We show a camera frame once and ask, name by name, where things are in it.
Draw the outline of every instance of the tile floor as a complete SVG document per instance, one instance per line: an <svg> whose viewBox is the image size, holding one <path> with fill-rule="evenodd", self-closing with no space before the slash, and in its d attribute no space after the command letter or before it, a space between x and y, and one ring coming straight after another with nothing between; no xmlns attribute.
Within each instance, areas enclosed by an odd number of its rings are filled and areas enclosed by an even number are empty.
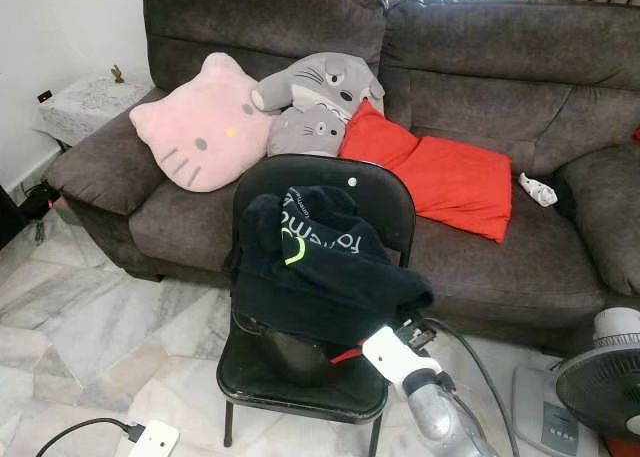
<svg viewBox="0 0 640 457"><path fill-rule="evenodd" d="M178 428L174 457L366 455L369 425L241 407L234 444L225 449L215 371L228 331L228 291L136 280L82 227L50 212L45 228L42 245L35 245L29 227L0 251L0 457L33 456L59 431L99 416L143 424L159 419ZM507 403L516 365L554 362L534 349L470 340ZM473 362L444 334L429 348L456 379L491 443L510 456L497 407ZM428 455L407 404L390 395L378 455ZM126 457L132 444L122 435L109 425L87 427L47 455ZM523 442L520 452L543 455Z"/></svg>

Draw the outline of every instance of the sofa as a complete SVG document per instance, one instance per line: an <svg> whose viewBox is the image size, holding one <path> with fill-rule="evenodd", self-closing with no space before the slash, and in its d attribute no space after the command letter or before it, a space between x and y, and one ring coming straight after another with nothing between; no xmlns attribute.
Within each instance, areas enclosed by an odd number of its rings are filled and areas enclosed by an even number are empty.
<svg viewBox="0 0 640 457"><path fill-rule="evenodd" d="M410 268L458 329L565 351L611 306L640 309L640 8L543 0L144 0L162 98L210 52L256 79L315 52L362 57L385 114L415 135L507 154L514 176L554 176L574 219L515 183L505 241L417 219ZM168 180L124 112L48 174L89 234L141 278L228 286L236 183Z"/></svg>

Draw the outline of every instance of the black jacket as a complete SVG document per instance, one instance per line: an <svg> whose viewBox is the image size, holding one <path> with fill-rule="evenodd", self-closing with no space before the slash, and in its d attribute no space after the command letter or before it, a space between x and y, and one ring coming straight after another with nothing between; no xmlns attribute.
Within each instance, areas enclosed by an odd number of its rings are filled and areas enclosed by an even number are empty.
<svg viewBox="0 0 640 457"><path fill-rule="evenodd" d="M258 196L241 217L240 246L232 308L283 332L351 346L396 306L433 299L421 277L391 262L338 188Z"/></svg>

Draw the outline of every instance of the hello kitty pillow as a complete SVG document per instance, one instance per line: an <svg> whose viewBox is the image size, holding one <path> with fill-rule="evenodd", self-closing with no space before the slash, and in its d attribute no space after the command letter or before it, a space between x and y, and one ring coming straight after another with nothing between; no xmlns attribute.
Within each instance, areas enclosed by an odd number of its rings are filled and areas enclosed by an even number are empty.
<svg viewBox="0 0 640 457"><path fill-rule="evenodd" d="M255 86L235 60L213 53L193 80L129 117L167 177L184 189L210 192L266 153L274 117L251 102Z"/></svg>

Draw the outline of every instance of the lace tablecloth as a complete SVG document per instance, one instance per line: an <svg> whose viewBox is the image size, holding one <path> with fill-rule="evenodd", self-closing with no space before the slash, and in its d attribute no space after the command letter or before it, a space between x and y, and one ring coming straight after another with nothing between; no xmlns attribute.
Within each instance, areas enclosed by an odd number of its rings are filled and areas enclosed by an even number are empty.
<svg viewBox="0 0 640 457"><path fill-rule="evenodd" d="M38 105L33 128L75 145L151 90L151 82L83 77Z"/></svg>

